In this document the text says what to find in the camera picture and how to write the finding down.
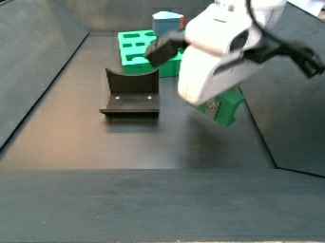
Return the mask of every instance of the green object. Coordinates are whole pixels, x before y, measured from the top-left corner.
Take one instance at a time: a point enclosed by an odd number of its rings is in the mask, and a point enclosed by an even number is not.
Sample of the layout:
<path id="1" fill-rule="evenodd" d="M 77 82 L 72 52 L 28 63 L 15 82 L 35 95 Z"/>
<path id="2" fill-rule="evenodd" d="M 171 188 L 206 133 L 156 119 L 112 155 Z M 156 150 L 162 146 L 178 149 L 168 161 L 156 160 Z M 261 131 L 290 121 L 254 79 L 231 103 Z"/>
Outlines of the green object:
<path id="1" fill-rule="evenodd" d="M 156 40 L 154 30 L 128 31 L 118 33 L 119 53 L 126 74 L 143 74 L 155 68 L 144 58 L 148 45 Z M 159 77 L 179 75 L 183 51 L 159 67 Z"/>
<path id="2" fill-rule="evenodd" d="M 237 118 L 237 110 L 241 103 L 245 101 L 245 97 L 234 89 L 225 91 L 221 95 L 214 98 L 214 104 L 218 105 L 215 108 L 214 120 L 225 127 L 230 126 Z M 207 103 L 196 106 L 196 110 L 209 116 Z"/>

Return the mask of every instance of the black cable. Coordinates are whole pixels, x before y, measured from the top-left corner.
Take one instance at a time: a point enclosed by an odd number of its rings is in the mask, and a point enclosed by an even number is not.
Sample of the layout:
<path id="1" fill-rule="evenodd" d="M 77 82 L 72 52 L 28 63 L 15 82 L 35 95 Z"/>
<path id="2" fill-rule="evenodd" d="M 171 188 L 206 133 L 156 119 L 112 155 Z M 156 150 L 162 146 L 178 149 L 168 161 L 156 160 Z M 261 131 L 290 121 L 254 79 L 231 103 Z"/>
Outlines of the black cable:
<path id="1" fill-rule="evenodd" d="M 270 40 L 273 40 L 275 43 L 278 43 L 282 48 L 287 51 L 287 53 L 298 57 L 301 61 L 301 65 L 305 65 L 313 69 L 314 74 L 321 74 L 325 70 L 325 65 L 322 64 L 318 56 L 314 54 L 313 50 L 309 47 L 302 46 L 301 48 L 297 47 L 293 43 L 289 43 L 287 41 L 282 40 L 278 36 L 275 36 L 273 33 L 270 33 L 258 23 L 255 14 L 253 12 L 251 7 L 251 0 L 246 0 L 246 8 L 247 13 L 251 18 L 253 24 L 257 27 L 257 29 L 261 31 L 262 35 L 269 37 Z"/>

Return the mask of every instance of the bin floor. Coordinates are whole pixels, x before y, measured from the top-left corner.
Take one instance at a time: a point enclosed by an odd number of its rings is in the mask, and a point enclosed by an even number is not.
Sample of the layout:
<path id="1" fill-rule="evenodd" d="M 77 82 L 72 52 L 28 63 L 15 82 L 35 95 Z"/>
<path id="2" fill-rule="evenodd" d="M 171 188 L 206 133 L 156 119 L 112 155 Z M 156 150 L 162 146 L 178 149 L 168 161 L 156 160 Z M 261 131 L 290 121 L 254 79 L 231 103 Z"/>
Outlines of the bin floor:
<path id="1" fill-rule="evenodd" d="M 0 169 L 273 168 L 245 104 L 225 128 L 160 79 L 158 120 L 108 121 L 106 67 L 120 71 L 116 36 L 91 34 L 0 155 Z"/>

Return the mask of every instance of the green toy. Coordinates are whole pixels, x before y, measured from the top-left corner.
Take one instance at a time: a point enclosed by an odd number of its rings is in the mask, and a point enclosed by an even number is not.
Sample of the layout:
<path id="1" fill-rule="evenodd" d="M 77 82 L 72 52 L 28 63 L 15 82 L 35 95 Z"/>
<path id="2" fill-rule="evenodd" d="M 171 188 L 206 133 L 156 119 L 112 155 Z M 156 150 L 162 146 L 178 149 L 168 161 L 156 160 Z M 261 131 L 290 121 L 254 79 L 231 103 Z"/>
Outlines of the green toy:
<path id="1" fill-rule="evenodd" d="M 143 74 L 155 69 L 143 57 L 148 45 L 155 40 L 154 30 L 118 33 L 119 53 L 126 74 Z M 179 75 L 183 52 L 179 49 L 178 55 L 159 67 L 160 78 Z"/>

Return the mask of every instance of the black holder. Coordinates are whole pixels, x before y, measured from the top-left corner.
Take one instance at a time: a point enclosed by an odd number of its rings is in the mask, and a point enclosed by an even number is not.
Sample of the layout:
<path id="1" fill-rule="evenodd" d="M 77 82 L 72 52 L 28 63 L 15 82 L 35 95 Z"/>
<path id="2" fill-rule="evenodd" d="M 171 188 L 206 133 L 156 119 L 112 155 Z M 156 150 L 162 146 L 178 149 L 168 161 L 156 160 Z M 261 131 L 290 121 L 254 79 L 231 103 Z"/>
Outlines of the black holder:
<path id="1" fill-rule="evenodd" d="M 159 70 L 139 75 L 124 75 L 107 70 L 111 95 L 106 109 L 99 111 L 106 115 L 148 114 L 159 116 Z"/>

